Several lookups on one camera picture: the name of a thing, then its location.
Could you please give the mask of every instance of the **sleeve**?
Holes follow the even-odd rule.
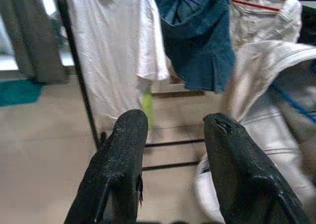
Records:
[[[167,79],[169,71],[156,4],[142,6],[140,19],[136,73],[139,77],[150,81]]]

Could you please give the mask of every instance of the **red stripe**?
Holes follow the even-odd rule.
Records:
[[[259,5],[259,4],[255,4],[255,3],[249,3],[249,2],[245,2],[245,1],[241,1],[241,0],[232,0],[232,2],[245,4],[245,5],[248,5],[251,7],[256,7],[256,8],[263,8],[263,9],[268,9],[268,10],[272,10],[272,11],[279,11],[278,8],[271,8],[271,7],[267,7],[267,6],[263,6],[263,5]]]

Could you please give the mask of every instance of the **blue mat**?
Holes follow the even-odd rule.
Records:
[[[0,107],[36,102],[43,88],[42,83],[28,80],[0,82]]]

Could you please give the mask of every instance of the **tile floor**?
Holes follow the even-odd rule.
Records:
[[[220,96],[156,96],[148,143],[203,137],[203,117],[219,112]],[[0,217],[6,224],[63,223],[95,153],[79,85],[46,86],[37,103],[0,108]],[[205,146],[145,149],[143,166],[196,161]],[[194,194],[196,167],[143,172],[138,220],[207,222]]]

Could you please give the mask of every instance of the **white t-shirt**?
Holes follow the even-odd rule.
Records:
[[[72,0],[88,95],[99,119],[140,109],[144,91],[169,77],[154,0]]]

